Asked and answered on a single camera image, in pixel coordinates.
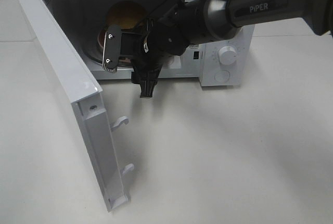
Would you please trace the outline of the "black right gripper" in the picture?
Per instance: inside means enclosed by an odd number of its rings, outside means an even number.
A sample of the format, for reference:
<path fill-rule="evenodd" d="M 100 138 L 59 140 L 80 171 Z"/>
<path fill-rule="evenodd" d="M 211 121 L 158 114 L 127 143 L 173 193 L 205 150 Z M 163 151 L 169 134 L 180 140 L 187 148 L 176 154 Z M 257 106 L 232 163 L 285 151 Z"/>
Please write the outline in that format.
<path fill-rule="evenodd" d="M 131 82 L 140 86 L 140 98 L 152 98 L 167 55 L 162 47 L 165 25 L 158 20 L 125 19 L 120 27 L 125 33 L 122 46 L 130 51 Z"/>

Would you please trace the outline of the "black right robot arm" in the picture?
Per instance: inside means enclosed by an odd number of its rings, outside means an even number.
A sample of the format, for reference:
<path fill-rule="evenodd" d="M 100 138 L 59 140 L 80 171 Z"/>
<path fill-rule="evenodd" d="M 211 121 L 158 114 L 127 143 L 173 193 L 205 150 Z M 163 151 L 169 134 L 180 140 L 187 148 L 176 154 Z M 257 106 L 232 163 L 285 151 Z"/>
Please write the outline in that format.
<path fill-rule="evenodd" d="M 176 0 L 134 42 L 131 81 L 152 97 L 168 56 L 190 45 L 233 38 L 241 27 L 302 18 L 316 35 L 332 31 L 332 0 Z"/>

